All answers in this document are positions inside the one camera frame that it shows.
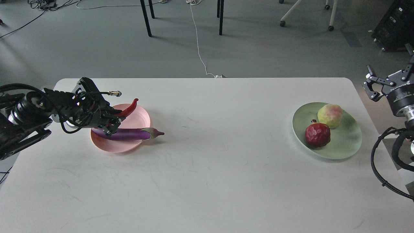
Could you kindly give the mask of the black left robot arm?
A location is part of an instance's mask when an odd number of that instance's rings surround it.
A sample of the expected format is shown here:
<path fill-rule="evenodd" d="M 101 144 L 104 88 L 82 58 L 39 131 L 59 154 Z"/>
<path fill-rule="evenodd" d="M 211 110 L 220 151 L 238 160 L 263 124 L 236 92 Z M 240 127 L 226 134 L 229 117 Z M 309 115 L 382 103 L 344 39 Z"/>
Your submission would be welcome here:
<path fill-rule="evenodd" d="M 105 94 L 120 97 L 120 91 L 101 92 L 86 77 L 80 78 L 71 92 L 14 83 L 1 86 L 1 94 L 1 160 L 50 136 L 48 127 L 53 121 L 67 134 L 100 128 L 110 136 L 128 116 L 104 98 Z"/>

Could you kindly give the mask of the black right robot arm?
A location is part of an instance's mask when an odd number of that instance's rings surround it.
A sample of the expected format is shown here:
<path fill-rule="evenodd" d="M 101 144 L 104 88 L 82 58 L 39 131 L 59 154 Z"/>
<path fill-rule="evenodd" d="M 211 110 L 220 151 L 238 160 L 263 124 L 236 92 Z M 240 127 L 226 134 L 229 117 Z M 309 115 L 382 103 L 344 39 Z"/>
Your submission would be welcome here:
<path fill-rule="evenodd" d="M 404 117 L 406 119 L 405 128 L 389 127 L 378 137 L 371 150 L 371 168 L 383 187 L 387 187 L 398 195 L 413 200 L 414 198 L 412 195 L 405 193 L 385 180 L 378 172 L 374 163 L 375 152 L 380 142 L 385 139 L 386 136 L 395 134 L 397 135 L 397 138 L 391 150 L 392 161 L 404 170 L 414 171 L 412 165 L 405 163 L 399 157 L 399 152 L 403 143 L 405 141 L 413 142 L 414 135 L 413 47 L 411 44 L 405 44 L 405 47 L 410 55 L 410 61 L 404 69 L 389 75 L 387 78 L 379 78 L 371 67 L 367 65 L 368 74 L 366 75 L 366 80 L 363 82 L 362 86 L 370 100 L 377 102 L 382 97 L 386 97 L 393 115 L 396 117 Z"/>

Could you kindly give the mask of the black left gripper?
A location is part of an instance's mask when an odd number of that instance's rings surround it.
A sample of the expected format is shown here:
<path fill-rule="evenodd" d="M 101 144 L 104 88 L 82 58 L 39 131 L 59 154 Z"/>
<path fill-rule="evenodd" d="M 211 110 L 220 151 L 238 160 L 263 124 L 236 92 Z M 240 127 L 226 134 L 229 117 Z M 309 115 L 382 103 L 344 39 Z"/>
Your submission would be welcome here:
<path fill-rule="evenodd" d="M 51 114 L 55 122 L 70 119 L 72 127 L 99 127 L 105 136 L 111 136 L 125 120 L 120 115 L 123 111 L 111 107 L 89 78 L 80 78 L 72 92 L 48 88 L 43 91 L 55 106 Z"/>

